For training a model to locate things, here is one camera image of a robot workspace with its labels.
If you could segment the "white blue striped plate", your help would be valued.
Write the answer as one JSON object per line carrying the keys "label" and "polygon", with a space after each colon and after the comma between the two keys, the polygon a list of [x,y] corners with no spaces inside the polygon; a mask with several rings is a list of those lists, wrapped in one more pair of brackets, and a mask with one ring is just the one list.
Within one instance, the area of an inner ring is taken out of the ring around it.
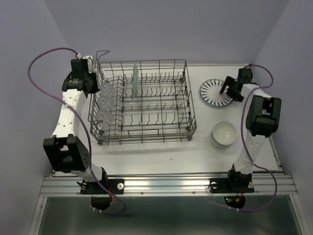
{"label": "white blue striped plate", "polygon": [[223,84],[224,81],[220,79],[209,79],[201,84],[199,92],[205,104],[214,108],[222,108],[232,103],[233,99],[227,94],[220,94]]}

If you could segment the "teal floral plate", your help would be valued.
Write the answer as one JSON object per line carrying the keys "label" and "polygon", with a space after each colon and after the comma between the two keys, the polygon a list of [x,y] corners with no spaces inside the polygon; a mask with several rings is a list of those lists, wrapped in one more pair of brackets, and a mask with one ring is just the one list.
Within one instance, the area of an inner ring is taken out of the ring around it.
{"label": "teal floral plate", "polygon": [[134,100],[137,95],[139,70],[136,64],[133,67],[133,83],[132,83],[132,96],[131,99]]}

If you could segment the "grey wire dish rack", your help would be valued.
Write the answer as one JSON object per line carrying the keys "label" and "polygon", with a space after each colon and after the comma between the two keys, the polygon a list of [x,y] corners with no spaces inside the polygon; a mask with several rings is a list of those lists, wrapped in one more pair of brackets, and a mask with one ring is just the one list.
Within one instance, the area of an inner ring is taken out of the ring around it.
{"label": "grey wire dish rack", "polygon": [[[96,53],[95,71],[98,87],[109,82],[116,90],[115,103],[109,111],[113,120],[102,127],[95,120],[100,110],[93,94],[89,103],[90,134],[98,144],[127,142],[189,141],[197,122],[187,62],[184,59],[134,60],[109,62],[107,51]],[[132,96],[133,67],[139,70],[137,95]]]}

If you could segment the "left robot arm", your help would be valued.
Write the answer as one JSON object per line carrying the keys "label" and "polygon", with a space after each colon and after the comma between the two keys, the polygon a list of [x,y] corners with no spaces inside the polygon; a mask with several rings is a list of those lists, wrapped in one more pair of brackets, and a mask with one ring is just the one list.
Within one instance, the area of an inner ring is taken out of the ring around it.
{"label": "left robot arm", "polygon": [[98,92],[92,56],[71,60],[71,72],[62,84],[62,106],[55,130],[43,147],[55,172],[71,173],[83,179],[82,189],[105,192],[109,181],[104,168],[91,161],[90,151],[79,139],[79,120],[89,94]]}

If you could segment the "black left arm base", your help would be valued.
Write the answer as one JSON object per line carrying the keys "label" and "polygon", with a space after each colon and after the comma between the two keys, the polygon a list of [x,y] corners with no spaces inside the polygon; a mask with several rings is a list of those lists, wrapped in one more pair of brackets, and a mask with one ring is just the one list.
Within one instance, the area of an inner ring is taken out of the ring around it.
{"label": "black left arm base", "polygon": [[[125,180],[123,178],[109,178],[103,169],[101,180],[87,182],[83,179],[81,182],[76,182],[76,184],[80,187],[81,195],[91,195],[90,204],[93,211],[102,214],[117,215],[126,210],[125,201],[119,197],[119,195],[124,194]],[[109,211],[113,199],[116,199],[123,205],[120,211]]]}

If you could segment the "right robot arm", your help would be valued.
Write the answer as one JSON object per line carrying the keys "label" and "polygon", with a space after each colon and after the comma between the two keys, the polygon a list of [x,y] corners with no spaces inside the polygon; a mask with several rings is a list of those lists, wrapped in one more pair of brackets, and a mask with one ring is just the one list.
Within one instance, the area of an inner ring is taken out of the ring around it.
{"label": "right robot arm", "polygon": [[252,172],[264,142],[277,131],[281,115],[282,100],[266,94],[252,81],[253,65],[238,71],[238,77],[228,76],[220,90],[234,101],[243,102],[240,130],[243,148],[238,159],[228,171],[227,177],[218,181],[222,192],[254,192]]}

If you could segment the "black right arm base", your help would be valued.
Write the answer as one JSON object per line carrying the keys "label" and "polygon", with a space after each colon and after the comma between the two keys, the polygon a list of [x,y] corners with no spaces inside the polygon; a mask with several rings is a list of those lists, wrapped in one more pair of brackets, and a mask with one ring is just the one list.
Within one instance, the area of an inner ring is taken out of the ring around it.
{"label": "black right arm base", "polygon": [[246,203],[245,193],[253,193],[252,174],[242,174],[232,166],[226,178],[211,178],[208,190],[212,194],[232,194],[225,196],[227,206],[234,209],[242,209]]}

